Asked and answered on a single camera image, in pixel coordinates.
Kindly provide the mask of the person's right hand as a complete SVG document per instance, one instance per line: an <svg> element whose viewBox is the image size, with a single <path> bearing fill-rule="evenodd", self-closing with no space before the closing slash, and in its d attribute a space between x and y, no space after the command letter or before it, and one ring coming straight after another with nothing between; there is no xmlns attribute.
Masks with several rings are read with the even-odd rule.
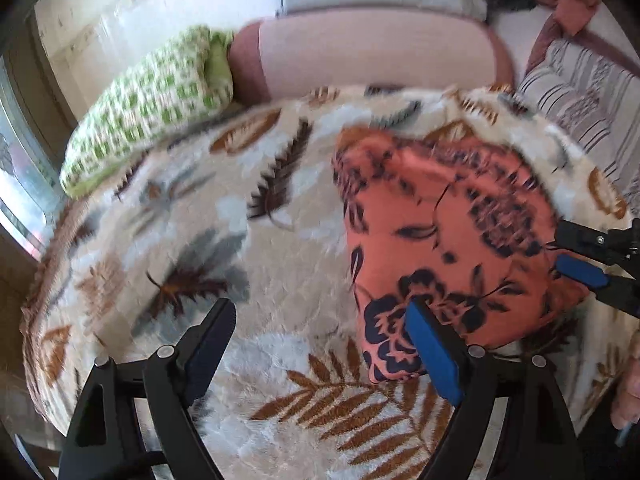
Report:
<svg viewBox="0 0 640 480"><path fill-rule="evenodd" d="M612 405L611 422L622 430L639 421L640 414L639 333L631 338L626 368Z"/></svg>

